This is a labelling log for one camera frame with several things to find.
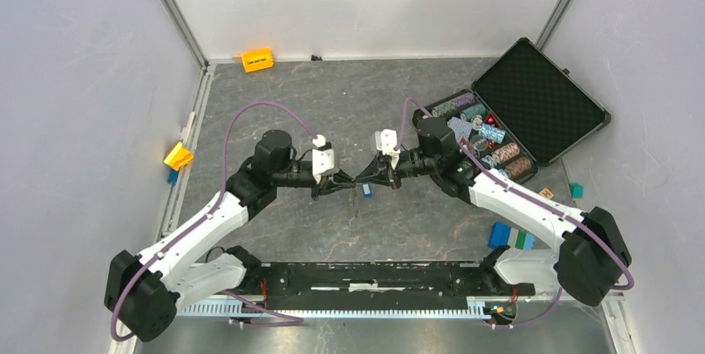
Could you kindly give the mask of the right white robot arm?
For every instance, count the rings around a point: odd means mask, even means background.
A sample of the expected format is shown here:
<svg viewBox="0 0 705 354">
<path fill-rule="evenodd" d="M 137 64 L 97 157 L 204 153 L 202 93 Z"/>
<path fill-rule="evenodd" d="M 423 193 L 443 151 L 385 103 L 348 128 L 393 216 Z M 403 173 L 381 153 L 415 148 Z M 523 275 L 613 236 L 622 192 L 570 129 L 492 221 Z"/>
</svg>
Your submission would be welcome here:
<svg viewBox="0 0 705 354">
<path fill-rule="evenodd" d="M 429 176 L 445 194 L 490 210 L 548 245 L 537 254 L 495 250 L 490 266 L 480 272 L 488 293 L 501 294 L 512 284 L 543 283 L 596 307 L 611 291 L 634 286 L 630 252 L 608 210 L 585 212 L 516 183 L 480 162 L 468 140 L 457 139 L 443 119 L 419 120 L 417 138 L 416 148 L 402 150 L 396 131 L 376 132 L 377 153 L 356 181 L 398 189 L 405 178 Z"/>
</svg>

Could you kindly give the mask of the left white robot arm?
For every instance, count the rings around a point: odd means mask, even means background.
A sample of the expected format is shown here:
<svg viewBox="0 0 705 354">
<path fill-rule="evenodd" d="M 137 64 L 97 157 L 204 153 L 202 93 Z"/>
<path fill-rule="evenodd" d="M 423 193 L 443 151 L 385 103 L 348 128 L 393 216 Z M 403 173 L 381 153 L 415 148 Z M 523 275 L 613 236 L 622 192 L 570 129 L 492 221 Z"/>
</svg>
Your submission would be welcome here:
<svg viewBox="0 0 705 354">
<path fill-rule="evenodd" d="M 197 260 L 270 205 L 278 188 L 310 189 L 313 199 L 354 188 L 353 177 L 338 168 L 331 143 L 321 135 L 313 143 L 311 160 L 297 159 L 289 133 L 266 131 L 253 155 L 191 219 L 137 254 L 119 252 L 109 266 L 104 298 L 113 339 L 149 342 L 180 310 L 203 298 L 232 288 L 254 292 L 261 283 L 257 267 L 232 253 L 212 265 Z"/>
</svg>

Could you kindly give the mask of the blue key tag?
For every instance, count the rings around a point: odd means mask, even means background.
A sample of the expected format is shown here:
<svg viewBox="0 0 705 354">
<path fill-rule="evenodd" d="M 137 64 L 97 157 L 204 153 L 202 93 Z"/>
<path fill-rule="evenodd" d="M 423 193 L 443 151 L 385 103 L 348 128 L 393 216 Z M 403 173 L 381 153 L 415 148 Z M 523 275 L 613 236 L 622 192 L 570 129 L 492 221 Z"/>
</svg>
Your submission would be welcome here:
<svg viewBox="0 0 705 354">
<path fill-rule="evenodd" d="M 372 197 L 372 186 L 369 183 L 362 183 L 361 191 L 364 198 L 369 199 Z"/>
</svg>

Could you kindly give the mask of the blue green toy bricks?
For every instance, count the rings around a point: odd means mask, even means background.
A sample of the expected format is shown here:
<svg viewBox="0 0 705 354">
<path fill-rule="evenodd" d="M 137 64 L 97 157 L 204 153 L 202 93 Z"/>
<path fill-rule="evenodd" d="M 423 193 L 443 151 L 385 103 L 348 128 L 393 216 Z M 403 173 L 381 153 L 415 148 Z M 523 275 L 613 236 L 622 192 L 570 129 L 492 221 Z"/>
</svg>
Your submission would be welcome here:
<svg viewBox="0 0 705 354">
<path fill-rule="evenodd" d="M 492 225 L 488 238 L 488 248 L 495 249 L 500 246 L 510 246 L 521 250 L 531 250 L 535 245 L 535 236 L 524 230 L 512 228 L 502 222 Z"/>
</svg>

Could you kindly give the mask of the orange block at back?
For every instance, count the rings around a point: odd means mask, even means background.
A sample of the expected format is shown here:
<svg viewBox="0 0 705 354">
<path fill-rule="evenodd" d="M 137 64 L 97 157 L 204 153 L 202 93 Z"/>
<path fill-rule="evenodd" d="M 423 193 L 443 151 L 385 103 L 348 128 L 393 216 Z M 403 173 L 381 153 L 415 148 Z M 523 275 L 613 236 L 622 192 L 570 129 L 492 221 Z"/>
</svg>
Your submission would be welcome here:
<svg viewBox="0 0 705 354">
<path fill-rule="evenodd" d="M 246 73 L 262 71 L 274 66 L 274 55 L 270 48 L 243 52 L 240 59 Z"/>
</svg>

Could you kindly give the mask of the orange block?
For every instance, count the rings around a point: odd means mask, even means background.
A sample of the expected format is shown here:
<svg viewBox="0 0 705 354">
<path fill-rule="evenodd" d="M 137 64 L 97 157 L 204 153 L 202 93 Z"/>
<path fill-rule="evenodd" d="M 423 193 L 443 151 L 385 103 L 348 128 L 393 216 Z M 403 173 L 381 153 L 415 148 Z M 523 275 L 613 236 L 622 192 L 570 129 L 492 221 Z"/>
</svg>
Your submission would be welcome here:
<svg viewBox="0 0 705 354">
<path fill-rule="evenodd" d="M 169 150 L 163 159 L 163 163 L 175 171 L 180 171 L 189 165 L 194 159 L 194 155 L 188 150 L 182 141 L 178 141 Z"/>
<path fill-rule="evenodd" d="M 262 71 L 274 66 L 274 55 L 270 48 L 243 52 L 240 59 L 246 73 Z"/>
</svg>

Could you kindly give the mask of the orange block at left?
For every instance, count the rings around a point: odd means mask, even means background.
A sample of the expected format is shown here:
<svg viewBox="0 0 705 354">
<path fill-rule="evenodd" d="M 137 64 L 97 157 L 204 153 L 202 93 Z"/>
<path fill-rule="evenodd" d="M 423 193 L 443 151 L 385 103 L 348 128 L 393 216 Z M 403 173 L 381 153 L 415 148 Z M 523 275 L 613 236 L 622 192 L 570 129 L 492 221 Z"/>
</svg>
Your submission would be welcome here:
<svg viewBox="0 0 705 354">
<path fill-rule="evenodd" d="M 188 150 L 182 141 L 178 141 L 169 150 L 163 159 L 163 163 L 175 171 L 180 171 L 189 165 L 194 159 L 194 155 Z"/>
</svg>

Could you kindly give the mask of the black poker chip case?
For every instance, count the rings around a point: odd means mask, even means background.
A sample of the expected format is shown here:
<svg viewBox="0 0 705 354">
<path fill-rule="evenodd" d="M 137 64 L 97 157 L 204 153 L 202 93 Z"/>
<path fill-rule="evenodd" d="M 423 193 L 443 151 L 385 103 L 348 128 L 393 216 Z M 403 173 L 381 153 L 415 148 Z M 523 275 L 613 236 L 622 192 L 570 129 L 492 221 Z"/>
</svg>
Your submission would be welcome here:
<svg viewBox="0 0 705 354">
<path fill-rule="evenodd" d="M 476 156 L 514 181 L 525 182 L 605 127 L 610 113 L 529 38 L 518 39 L 478 79 L 416 110 L 469 123 Z"/>
</svg>

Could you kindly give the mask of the small blue block left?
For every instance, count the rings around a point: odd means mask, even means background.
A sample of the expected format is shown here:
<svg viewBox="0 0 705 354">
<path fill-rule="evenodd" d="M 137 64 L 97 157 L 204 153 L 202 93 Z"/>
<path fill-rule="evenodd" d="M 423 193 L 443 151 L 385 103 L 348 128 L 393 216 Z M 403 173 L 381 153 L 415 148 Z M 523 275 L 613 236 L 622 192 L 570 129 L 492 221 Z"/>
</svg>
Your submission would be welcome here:
<svg viewBox="0 0 705 354">
<path fill-rule="evenodd" d="M 179 178 L 179 171 L 178 170 L 170 170 L 167 178 L 167 183 L 171 186 L 174 186 Z"/>
</svg>

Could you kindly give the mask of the wooden letter cube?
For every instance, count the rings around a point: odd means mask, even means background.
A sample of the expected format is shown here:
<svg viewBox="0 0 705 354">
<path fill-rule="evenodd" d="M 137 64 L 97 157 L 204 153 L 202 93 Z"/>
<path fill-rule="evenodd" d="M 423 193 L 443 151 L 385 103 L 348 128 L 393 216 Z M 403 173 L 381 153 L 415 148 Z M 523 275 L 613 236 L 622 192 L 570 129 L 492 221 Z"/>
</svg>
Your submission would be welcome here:
<svg viewBox="0 0 705 354">
<path fill-rule="evenodd" d="M 552 199 L 552 198 L 555 196 L 555 195 L 553 194 L 553 192 L 552 192 L 551 190 L 549 190 L 548 188 L 543 188 L 543 189 L 539 192 L 539 194 L 540 194 L 541 196 L 547 198 L 547 199 Z"/>
</svg>

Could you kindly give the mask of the teal cube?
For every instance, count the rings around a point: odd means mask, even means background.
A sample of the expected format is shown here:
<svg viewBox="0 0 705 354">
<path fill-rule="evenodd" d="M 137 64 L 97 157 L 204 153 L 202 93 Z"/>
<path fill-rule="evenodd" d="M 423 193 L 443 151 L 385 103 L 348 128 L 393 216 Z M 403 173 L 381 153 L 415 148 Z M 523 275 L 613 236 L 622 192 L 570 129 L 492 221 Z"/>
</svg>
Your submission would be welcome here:
<svg viewBox="0 0 705 354">
<path fill-rule="evenodd" d="M 573 199 L 582 199 L 584 196 L 584 186 L 578 183 L 570 183 L 569 191 Z"/>
</svg>

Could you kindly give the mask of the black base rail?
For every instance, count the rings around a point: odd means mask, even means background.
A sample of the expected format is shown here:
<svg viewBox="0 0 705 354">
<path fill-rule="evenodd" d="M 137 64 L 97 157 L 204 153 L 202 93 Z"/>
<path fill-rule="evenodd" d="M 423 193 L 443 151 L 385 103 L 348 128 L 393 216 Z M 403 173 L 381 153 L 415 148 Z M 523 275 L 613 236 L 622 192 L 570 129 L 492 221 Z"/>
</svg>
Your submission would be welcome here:
<svg viewBox="0 0 705 354">
<path fill-rule="evenodd" d="M 531 297 L 535 287 L 473 262 L 272 262 L 248 268 L 234 292 L 272 310 L 461 310 L 469 297 Z"/>
</svg>

